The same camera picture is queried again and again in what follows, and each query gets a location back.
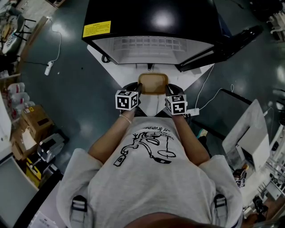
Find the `black and white pattern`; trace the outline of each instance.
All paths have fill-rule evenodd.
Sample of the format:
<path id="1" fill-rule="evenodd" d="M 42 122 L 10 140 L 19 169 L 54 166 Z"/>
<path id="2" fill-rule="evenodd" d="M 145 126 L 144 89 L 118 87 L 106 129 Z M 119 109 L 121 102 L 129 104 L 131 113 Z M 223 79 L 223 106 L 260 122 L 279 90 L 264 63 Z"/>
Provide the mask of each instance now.
<path id="1" fill-rule="evenodd" d="M 128 109 L 129 108 L 129 98 L 117 97 L 118 108 Z"/>
<path id="2" fill-rule="evenodd" d="M 120 92 L 118 93 L 118 95 L 130 96 L 131 93 L 132 93 L 132 92 L 130 92 L 130 91 L 120 91 Z"/>
<path id="3" fill-rule="evenodd" d="M 171 112 L 171 104 L 169 100 L 166 100 L 166 106 L 167 106 L 167 109 Z"/>
<path id="4" fill-rule="evenodd" d="M 181 101 L 184 101 L 184 97 L 182 95 L 172 96 L 172 101 L 173 102 L 181 102 Z"/>
<path id="5" fill-rule="evenodd" d="M 131 108 L 135 107 L 138 104 L 138 95 L 137 94 L 132 97 L 131 102 L 132 102 Z"/>
<path id="6" fill-rule="evenodd" d="M 179 113 L 185 113 L 185 103 L 178 103 L 173 104 L 173 113 L 179 114 Z"/>

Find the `brown tray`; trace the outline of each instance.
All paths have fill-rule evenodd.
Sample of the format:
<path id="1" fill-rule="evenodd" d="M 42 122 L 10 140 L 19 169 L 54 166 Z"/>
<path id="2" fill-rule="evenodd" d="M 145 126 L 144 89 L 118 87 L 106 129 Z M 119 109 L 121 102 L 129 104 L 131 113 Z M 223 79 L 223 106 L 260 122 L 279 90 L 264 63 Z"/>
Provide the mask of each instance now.
<path id="1" fill-rule="evenodd" d="M 139 76 L 138 83 L 142 83 L 142 94 L 160 95 L 165 94 L 168 77 L 163 73 L 143 73 Z"/>

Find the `white tabletop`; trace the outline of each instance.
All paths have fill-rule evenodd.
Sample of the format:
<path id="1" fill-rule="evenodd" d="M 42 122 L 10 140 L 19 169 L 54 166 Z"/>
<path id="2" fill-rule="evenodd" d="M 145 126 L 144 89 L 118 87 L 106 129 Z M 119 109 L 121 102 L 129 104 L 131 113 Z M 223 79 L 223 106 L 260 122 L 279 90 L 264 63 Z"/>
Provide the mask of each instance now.
<path id="1" fill-rule="evenodd" d="M 121 64 L 116 65 L 113 62 L 103 63 L 102 54 L 96 49 L 87 46 L 87 49 L 98 60 L 98 62 L 107 70 L 112 78 L 124 87 L 132 82 L 137 82 L 142 73 L 148 73 L 147 64 Z M 186 90 L 199 77 L 201 77 L 213 64 L 203 66 L 186 72 L 179 72 L 174 65 L 170 64 L 154 64 L 150 72 L 164 73 L 168 76 L 169 83 L 174 84 Z M 139 107 L 147 116 L 155 116 L 165 108 L 165 95 L 144 95 L 140 96 L 141 104 Z"/>

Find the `plastic container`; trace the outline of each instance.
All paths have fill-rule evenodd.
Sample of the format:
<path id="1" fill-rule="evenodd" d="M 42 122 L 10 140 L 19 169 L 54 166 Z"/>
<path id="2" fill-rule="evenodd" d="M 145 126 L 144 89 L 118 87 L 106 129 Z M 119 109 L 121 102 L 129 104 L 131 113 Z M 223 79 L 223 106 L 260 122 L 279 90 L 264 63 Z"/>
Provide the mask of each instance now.
<path id="1" fill-rule="evenodd" d="M 30 101 L 30 97 L 26 92 L 12 94 L 9 96 L 9 106 L 12 107 L 28 101 Z"/>
<path id="2" fill-rule="evenodd" d="M 22 110 L 34 106 L 34 102 L 24 102 L 22 104 L 19 104 L 15 106 L 12 110 L 12 117 L 13 119 L 17 119 L 20 117 Z"/>
<path id="3" fill-rule="evenodd" d="M 8 92 L 10 94 L 22 93 L 24 91 L 25 91 L 25 84 L 22 82 L 13 83 L 13 84 L 8 86 Z"/>

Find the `warning sticker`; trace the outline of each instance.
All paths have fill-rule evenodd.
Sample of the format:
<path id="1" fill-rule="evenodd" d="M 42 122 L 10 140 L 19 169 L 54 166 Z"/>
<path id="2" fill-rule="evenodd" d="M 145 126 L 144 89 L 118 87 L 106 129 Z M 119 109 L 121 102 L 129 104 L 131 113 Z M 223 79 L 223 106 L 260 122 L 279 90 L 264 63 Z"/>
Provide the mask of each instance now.
<path id="1" fill-rule="evenodd" d="M 83 37 L 96 36 L 100 34 L 110 33 L 111 21 L 104 21 L 84 26 Z"/>

